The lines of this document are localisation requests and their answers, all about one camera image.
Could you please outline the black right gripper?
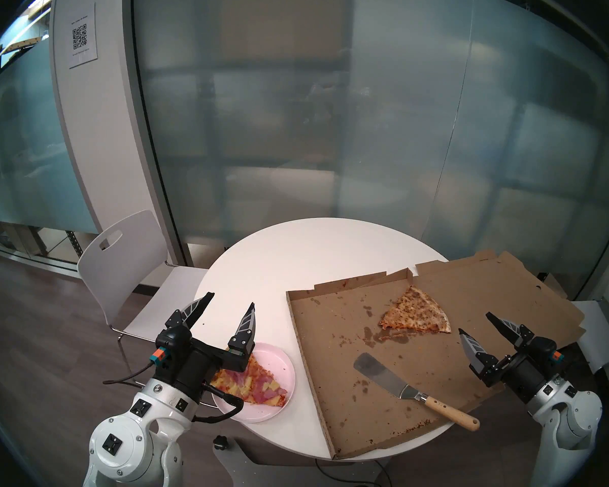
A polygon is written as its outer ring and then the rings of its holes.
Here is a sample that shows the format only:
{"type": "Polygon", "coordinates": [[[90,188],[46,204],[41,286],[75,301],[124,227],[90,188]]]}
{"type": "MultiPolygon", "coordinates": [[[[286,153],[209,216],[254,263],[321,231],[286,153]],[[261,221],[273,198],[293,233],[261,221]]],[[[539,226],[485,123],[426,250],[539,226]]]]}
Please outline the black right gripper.
{"type": "Polygon", "coordinates": [[[523,324],[502,320],[491,312],[487,320],[508,340],[516,351],[498,360],[488,354],[477,340],[459,328],[460,343],[469,360],[469,367],[485,386],[503,383],[523,402],[528,403],[550,378],[553,366],[562,362],[554,340],[534,333],[523,324]]]}

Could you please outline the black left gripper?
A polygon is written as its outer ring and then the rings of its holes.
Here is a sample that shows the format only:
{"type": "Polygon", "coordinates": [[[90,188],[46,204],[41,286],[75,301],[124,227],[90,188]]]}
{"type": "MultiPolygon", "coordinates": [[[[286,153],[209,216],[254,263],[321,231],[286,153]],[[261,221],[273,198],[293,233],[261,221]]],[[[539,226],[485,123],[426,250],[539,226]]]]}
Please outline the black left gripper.
{"type": "Polygon", "coordinates": [[[243,373],[255,347],[255,304],[251,303],[227,349],[208,345],[192,336],[190,328],[214,299],[215,293],[175,310],[156,337],[155,346],[163,349],[164,358],[154,361],[154,379],[179,390],[201,390],[219,370],[243,373]]]}

